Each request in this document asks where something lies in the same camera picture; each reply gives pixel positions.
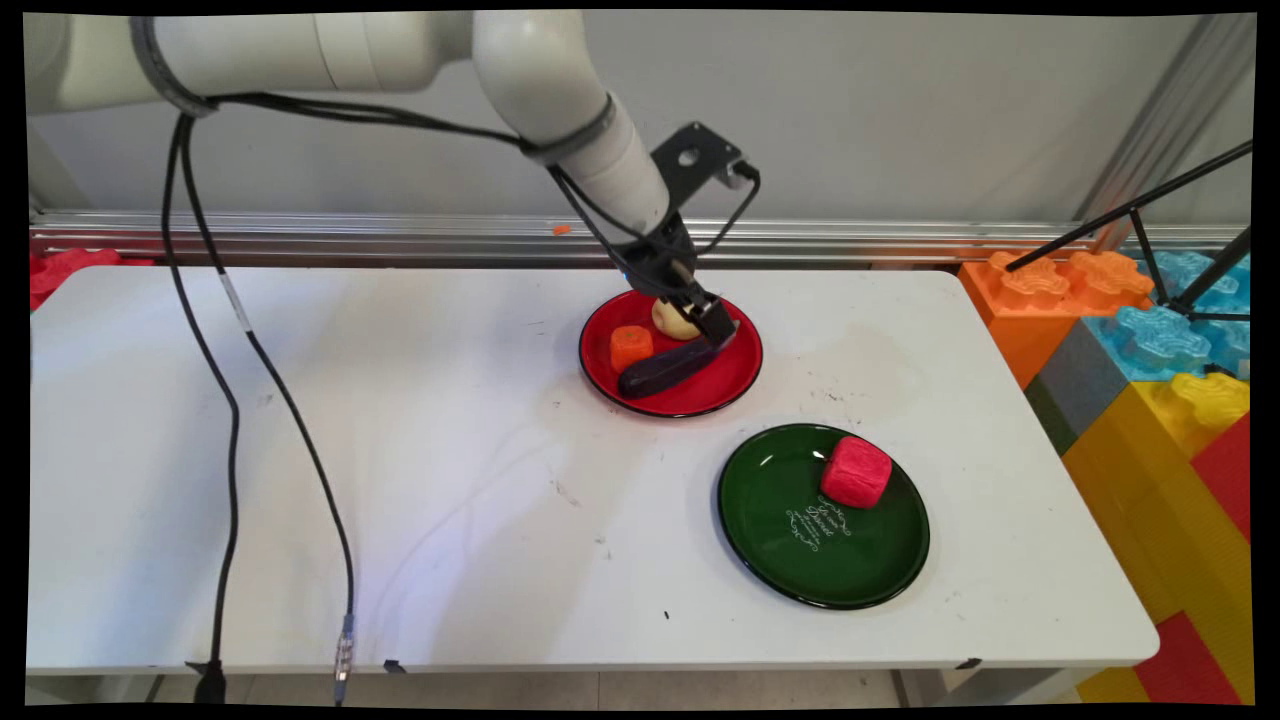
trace potato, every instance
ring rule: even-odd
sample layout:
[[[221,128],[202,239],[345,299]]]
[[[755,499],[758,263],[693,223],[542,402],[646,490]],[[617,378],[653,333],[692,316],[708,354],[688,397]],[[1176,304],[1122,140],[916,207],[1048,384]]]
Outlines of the potato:
[[[687,313],[691,307],[692,305],[689,305],[685,311]],[[694,340],[703,334],[698,325],[681,316],[676,306],[664,300],[653,302],[652,315],[654,327],[671,340]]]

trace black cable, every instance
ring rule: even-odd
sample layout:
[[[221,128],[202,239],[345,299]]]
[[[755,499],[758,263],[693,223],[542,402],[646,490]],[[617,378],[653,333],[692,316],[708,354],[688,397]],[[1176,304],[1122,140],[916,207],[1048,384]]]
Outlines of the black cable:
[[[712,238],[712,241],[708,242],[705,247],[703,247],[696,252],[699,256],[707,255],[712,250],[716,250],[716,246],[719,245],[719,241],[724,240],[724,236],[728,234],[728,231],[730,228],[733,227],[733,223],[736,223],[737,219],[742,217],[742,213],[746,211],[746,208],[751,204],[753,200],[755,200],[755,196],[759,195],[760,192],[760,170],[756,170],[754,165],[751,165],[746,160],[739,160],[737,164],[733,165],[733,172],[751,181],[751,191],[748,192],[742,202],[739,204],[737,210],[733,210],[733,214],[728,217],[728,220],[724,222],[724,227],[721,228],[721,232],[717,233],[716,237]]]
[[[173,131],[173,141],[169,145],[169,163],[165,168],[164,199],[160,211],[160,238],[164,245],[165,258],[169,260],[169,272],[173,275],[174,288],[178,291],[178,301],[182,304],[182,311],[187,316],[187,325],[191,327],[191,334],[195,336],[196,345],[200,346],[200,352],[205,356],[205,363],[209,364],[210,373],[218,380],[218,387],[221,388],[223,396],[227,398],[227,405],[232,409],[230,446],[227,454],[230,527],[227,536],[227,550],[223,552],[223,566],[218,574],[218,594],[214,601],[214,637],[210,642],[209,666],[196,685],[197,701],[221,702],[227,692],[227,680],[221,673],[223,606],[227,600],[227,579],[230,575],[232,559],[236,556],[236,539],[239,533],[239,500],[236,492],[236,446],[239,438],[239,405],[236,402],[236,396],[232,393],[230,386],[227,384],[227,378],[223,377],[221,369],[218,368],[218,361],[214,360],[214,355],[209,350],[209,343],[205,342],[204,333],[200,332],[196,315],[191,311],[191,301],[187,299],[187,290],[182,284],[182,274],[178,272],[178,259],[173,251],[173,236],[169,229],[169,217],[173,209],[173,178],[178,164],[178,151],[183,145],[183,138],[191,131],[192,122],[189,117],[182,115]]]
[[[417,113],[412,113],[408,110],[380,106],[380,105],[335,102],[325,100],[305,100],[296,97],[285,97],[280,95],[271,95],[265,92],[225,95],[211,99],[211,101],[215,106],[220,102],[238,102],[243,105],[252,105],[264,109],[292,113],[317,119],[330,119],[330,120],[365,123],[365,124],[412,127],[412,128],[431,129],[438,132],[467,135],[472,137],[484,137],[488,140],[504,142],[507,145],[515,146],[521,150],[529,150],[532,147],[532,143],[513,135],[484,129],[484,128],[460,126],[456,123],[449,123],[447,120],[440,120],[428,115],[420,115]],[[209,346],[205,342],[204,334],[200,332],[200,327],[196,323],[195,315],[191,311],[191,304],[187,299],[186,290],[182,284],[182,277],[178,272],[178,260],[173,250],[173,238],[170,233],[170,215],[173,209],[172,208],[173,179],[175,173],[177,158],[179,154],[182,156],[182,167],[187,187],[187,195],[191,200],[192,214],[196,218],[196,225],[200,228],[200,236],[205,245],[205,250],[209,252],[209,258],[212,261],[212,265],[218,272],[219,278],[223,281],[228,297],[230,299],[232,305],[236,309],[237,316],[239,318],[243,325],[244,336],[248,338],[250,345],[253,347],[253,351],[257,354],[259,359],[262,361],[262,365],[266,368],[268,373],[271,375],[271,379],[275,382],[276,388],[280,391],[280,395],[284,397],[284,401],[289,407],[289,413],[293,415],[294,424],[297,424],[298,432],[302,434],[303,443],[306,445],[307,452],[311,456],[311,461],[315,465],[316,474],[320,478],[320,486],[324,489],[325,501],[329,505],[329,512],[333,516],[334,527],[338,530],[338,539],[342,543],[343,561],[346,564],[346,570],[347,570],[347,619],[344,620],[343,637],[348,642],[351,637],[349,623],[355,610],[355,569],[351,560],[351,546],[347,542],[347,533],[342,524],[342,518],[338,512],[338,506],[337,502],[334,501],[333,491],[329,487],[329,478],[324,471],[324,465],[320,462],[320,455],[316,451],[315,443],[311,439],[311,433],[307,430],[306,423],[302,419],[302,413],[298,410],[297,404],[293,401],[293,396],[292,393],[289,393],[289,389],[285,386],[284,379],[280,377],[279,372],[276,372],[275,365],[271,363],[270,356],[266,354],[266,350],[259,342],[257,336],[250,327],[248,320],[244,316],[243,309],[239,305],[239,300],[236,296],[234,287],[230,283],[230,278],[227,275],[227,268],[223,265],[221,258],[218,254],[218,247],[214,243],[212,233],[210,232],[209,224],[205,220],[205,214],[200,205],[200,197],[196,191],[196,181],[195,181],[195,174],[192,173],[192,163],[191,163],[191,131],[193,126],[195,126],[193,118],[188,115],[179,115],[178,123],[174,127],[174,136],[169,147],[169,161],[165,169],[164,201],[163,201],[160,228],[161,228],[161,238],[164,241],[165,258],[169,261],[169,269],[173,273],[174,286],[178,291],[178,299],[182,302],[183,313],[187,315],[187,323],[191,327],[192,334],[196,337],[196,342],[200,345],[201,352],[204,354],[205,360],[214,374],[214,378],[218,380],[218,384],[223,389],[223,395],[227,397],[227,401],[232,409],[232,438],[230,438],[229,460],[228,460],[228,483],[230,488],[230,507],[232,507],[230,530],[227,542],[227,550],[223,555],[223,566],[218,580],[218,597],[214,605],[214,638],[210,651],[210,662],[205,669],[200,684],[197,684],[196,688],[197,701],[223,702],[223,700],[225,698],[225,689],[227,689],[225,678],[223,676],[221,673],[223,607],[227,596],[227,579],[230,574],[230,565],[232,565],[232,559],[236,553],[236,539],[239,528],[239,511],[238,511],[238,500],[236,492],[236,447],[237,447],[237,438],[239,436],[239,406],[236,404],[236,397],[232,395],[230,387],[227,384],[227,380],[223,377],[221,370],[218,368],[218,363],[214,360],[212,354],[209,351]],[[755,168],[750,167],[746,161],[740,161],[737,163],[737,165],[735,165],[735,169],[744,177],[749,177],[753,181],[751,191],[748,193],[742,204],[739,205],[737,210],[733,211],[733,214],[726,222],[724,227],[721,228],[721,232],[712,240],[712,242],[708,243],[700,251],[696,251],[695,255],[704,255],[707,252],[710,252],[717,245],[719,245],[719,242],[728,233],[730,228],[733,227],[733,223],[737,222],[737,219],[751,204],[751,201],[755,199],[756,193],[760,190],[760,176],[759,172],[755,170]],[[568,177],[568,174],[564,173],[564,170],[561,169],[559,167],[552,167],[548,168],[548,170],[552,176],[552,179],[556,181],[557,187],[559,187],[561,192],[564,195],[564,199],[568,201],[570,206],[573,209],[575,213],[577,213],[579,218],[581,218],[582,224],[586,225],[588,231],[600,243],[605,254],[614,261],[614,264],[622,268],[623,272],[635,273],[635,269],[618,252],[613,250],[609,241],[604,237],[604,234],[599,231],[595,223],[590,219],[590,215],[586,213],[586,210],[584,210],[582,206],[579,204],[580,199],[589,208],[591,208],[591,210],[599,214],[604,220],[620,228],[631,237],[649,243],[660,252],[669,252],[677,256],[686,255],[680,250],[666,247],[657,243],[657,241],[650,234],[639,233],[620,223],[612,215],[600,209],[595,202],[593,202],[591,199],[588,197],[586,193],[584,193],[581,188],[577,187],[573,179]],[[664,227],[675,215],[675,213],[676,213],[675,208],[668,208],[667,215],[663,218],[662,223],[658,224],[658,227],[659,228]],[[659,290],[667,292],[668,295],[678,295],[680,292],[682,292],[681,288],[673,288],[668,286],[659,286]],[[342,706],[342,693],[344,693],[344,687],[340,688],[338,693],[339,694],[335,698],[335,705]]]
[[[221,256],[218,254],[218,247],[214,245],[214,234],[209,231],[209,224],[205,222],[205,211],[200,204],[200,195],[196,192],[196,177],[191,169],[191,129],[195,126],[195,120],[187,123],[187,132],[182,138],[180,151],[182,151],[182,173],[187,181],[187,196],[191,199],[191,211],[196,217],[196,225],[200,228],[200,237],[205,243],[205,250],[209,252],[209,259],[212,261],[214,268],[218,274],[227,278],[227,268],[223,265]],[[239,304],[237,305],[237,313],[241,314]],[[315,465],[316,474],[320,477],[320,487],[324,488],[325,502],[329,503],[329,514],[333,516],[333,524],[338,529],[338,539],[342,542],[342,557],[347,566],[347,615],[351,615],[355,610],[355,594],[356,594],[356,574],[351,561],[351,546],[347,542],[347,530],[342,525],[342,516],[338,514],[338,505],[333,498],[333,489],[329,487],[329,477],[324,471],[324,465],[320,462],[320,454],[316,451],[315,443],[311,441],[311,433],[307,432],[307,424],[302,420],[302,413],[298,410],[297,404],[293,401],[293,395],[289,392],[288,386],[284,384],[284,378],[276,372],[275,364],[271,363],[271,357],[268,356],[266,350],[262,348],[262,343],[259,342],[257,336],[248,327],[247,322],[244,325],[244,336],[248,338],[250,345],[253,346],[253,351],[257,354],[259,360],[270,373],[271,379],[275,380],[275,387],[280,391],[280,397],[284,398],[285,405],[289,406],[289,413],[293,414],[293,421],[298,427],[298,432],[302,434],[302,442],[307,446],[307,454],[311,455],[311,464]]]

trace floor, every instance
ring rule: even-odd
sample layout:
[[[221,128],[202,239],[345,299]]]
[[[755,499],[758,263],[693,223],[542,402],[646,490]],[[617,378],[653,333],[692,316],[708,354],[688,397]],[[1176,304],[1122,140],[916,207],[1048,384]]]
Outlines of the floor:
[[[947,674],[955,687],[966,674]],[[191,702],[196,675],[168,675],[152,702]],[[65,693],[64,697],[76,697]],[[232,675],[227,701],[332,705],[332,675]],[[1068,693],[1056,702],[1079,702]],[[28,696],[28,705],[42,703]],[[488,673],[357,675],[348,706],[465,710],[819,710],[899,707],[888,671]]]

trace yellow foam block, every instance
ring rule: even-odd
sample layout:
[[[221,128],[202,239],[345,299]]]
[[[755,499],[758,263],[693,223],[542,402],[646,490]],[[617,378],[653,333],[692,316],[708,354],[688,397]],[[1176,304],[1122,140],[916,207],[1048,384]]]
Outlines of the yellow foam block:
[[[1107,491],[1121,510],[1133,507],[1162,478],[1188,465],[1139,395],[1140,384],[1125,387],[1071,447],[1088,454],[1105,473]]]
[[[1249,544],[1194,470],[1166,478],[1128,520],[1240,700],[1254,702]]]
[[[1133,667],[1107,667],[1075,687],[1084,702],[1151,702]]]
[[[1222,373],[1134,384],[1188,460],[1249,411],[1249,386]]]
[[[1138,600],[1147,610],[1152,623],[1162,623],[1181,610],[1174,594],[1165,587],[1165,580],[1158,569],[1147,556],[1138,537],[1129,527],[1124,514],[1116,505],[1107,489],[1108,478],[1094,462],[1087,446],[1080,446],[1079,441],[1062,456],[1062,464],[1075,482],[1080,497],[1089,506],[1093,520],[1102,530],[1102,536],[1111,546],[1120,568],[1124,569],[1129,584],[1133,585]]]

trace green plate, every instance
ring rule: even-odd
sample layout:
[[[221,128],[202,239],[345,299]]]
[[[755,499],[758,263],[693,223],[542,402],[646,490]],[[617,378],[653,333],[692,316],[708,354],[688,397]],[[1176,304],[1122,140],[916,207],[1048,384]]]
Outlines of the green plate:
[[[893,462],[884,495],[859,510],[818,489],[844,437],[827,425],[781,425],[744,442],[719,478],[719,515],[733,551],[782,594],[832,610],[879,605],[920,574],[929,519]]]

